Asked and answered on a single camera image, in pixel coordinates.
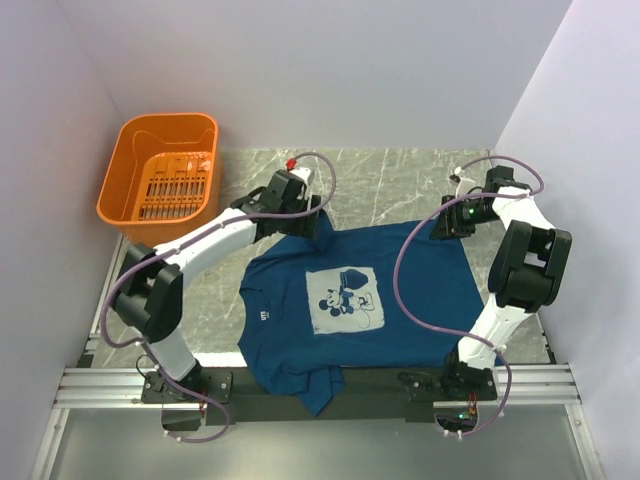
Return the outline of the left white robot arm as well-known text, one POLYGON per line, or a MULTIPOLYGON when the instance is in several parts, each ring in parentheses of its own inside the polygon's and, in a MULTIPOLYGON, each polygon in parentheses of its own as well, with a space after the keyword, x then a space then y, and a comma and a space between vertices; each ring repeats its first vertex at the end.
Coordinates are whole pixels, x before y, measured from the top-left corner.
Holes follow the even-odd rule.
POLYGON ((278 170, 266 186, 232 202, 218 217, 171 242, 129 249, 109 306, 137 330, 165 372, 164 389, 176 401, 193 399, 201 367, 179 331, 184 288, 203 270, 271 235, 312 238, 321 197, 311 195, 315 171, 278 170))

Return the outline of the blue mickey mouse t-shirt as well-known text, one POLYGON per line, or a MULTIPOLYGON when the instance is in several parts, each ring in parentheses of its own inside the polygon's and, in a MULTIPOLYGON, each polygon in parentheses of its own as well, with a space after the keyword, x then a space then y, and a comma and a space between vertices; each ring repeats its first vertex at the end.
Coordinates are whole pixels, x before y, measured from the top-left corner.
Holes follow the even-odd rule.
POLYGON ((286 236, 245 270, 238 346, 261 387, 320 413, 346 367, 440 366, 483 301, 462 244, 404 222, 286 236))

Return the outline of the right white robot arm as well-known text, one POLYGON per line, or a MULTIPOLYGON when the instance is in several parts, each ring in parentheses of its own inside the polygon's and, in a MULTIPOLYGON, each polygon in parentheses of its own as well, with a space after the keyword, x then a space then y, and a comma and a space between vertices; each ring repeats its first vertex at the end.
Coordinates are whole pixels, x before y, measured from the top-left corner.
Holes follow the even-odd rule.
POLYGON ((476 197, 442 198, 432 240, 468 238, 479 224, 499 220, 505 235, 492 262, 489 298, 470 330, 445 357, 439 374, 444 395, 466 400, 493 392, 495 349, 506 345, 517 327, 552 304, 559 292, 572 246, 572 235, 543 216, 529 185, 517 182, 514 170, 497 166, 486 174, 476 197))

